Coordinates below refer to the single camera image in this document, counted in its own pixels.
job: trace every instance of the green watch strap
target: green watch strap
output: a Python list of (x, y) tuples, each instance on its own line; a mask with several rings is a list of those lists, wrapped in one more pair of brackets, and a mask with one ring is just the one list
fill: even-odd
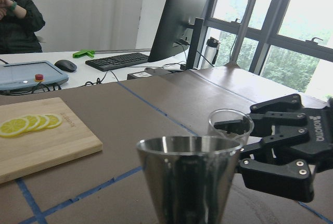
[(17, 3), (13, 1), (13, 4), (10, 6), (9, 10), (13, 11), (16, 8)]

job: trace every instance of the person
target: person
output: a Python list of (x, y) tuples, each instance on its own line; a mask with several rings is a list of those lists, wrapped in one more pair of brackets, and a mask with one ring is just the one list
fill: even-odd
[(35, 32), (44, 25), (31, 0), (0, 0), (0, 54), (42, 52)]

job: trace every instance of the yellow lemon slice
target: yellow lemon slice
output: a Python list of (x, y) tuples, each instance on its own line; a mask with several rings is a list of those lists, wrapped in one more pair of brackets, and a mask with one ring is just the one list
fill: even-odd
[(28, 126), (28, 119), (23, 117), (5, 121), (0, 125), (0, 136), (12, 137), (18, 135), (23, 133)]
[(39, 117), (41, 119), (40, 124), (36, 128), (34, 128), (33, 131), (46, 128), (46, 126), (50, 122), (50, 118), (48, 118), (46, 115), (39, 115)]
[(49, 119), (49, 124), (45, 127), (46, 129), (52, 129), (59, 126), (62, 123), (62, 117), (57, 114), (45, 114)]
[(27, 118), (29, 121), (29, 126), (27, 127), (25, 132), (28, 132), (28, 131), (31, 131), (31, 130), (37, 128), (37, 126), (41, 122), (41, 118), (39, 115), (26, 115), (26, 116), (22, 116), (22, 117)]

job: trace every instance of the black keyboard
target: black keyboard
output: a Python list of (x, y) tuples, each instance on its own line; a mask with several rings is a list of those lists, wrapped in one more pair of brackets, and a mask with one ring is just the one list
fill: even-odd
[(85, 64), (101, 71), (108, 71), (112, 69), (119, 69), (136, 64), (146, 63), (147, 61), (147, 55), (141, 53), (129, 53), (118, 56), (110, 56), (100, 59), (88, 60), (85, 61)]

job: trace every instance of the green clamp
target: green clamp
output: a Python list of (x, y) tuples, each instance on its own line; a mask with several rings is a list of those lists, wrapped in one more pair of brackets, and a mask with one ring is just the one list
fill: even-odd
[(90, 56), (91, 58), (94, 57), (95, 51), (93, 49), (82, 49), (79, 52), (75, 52), (73, 54), (73, 58), (80, 58), (81, 56)]

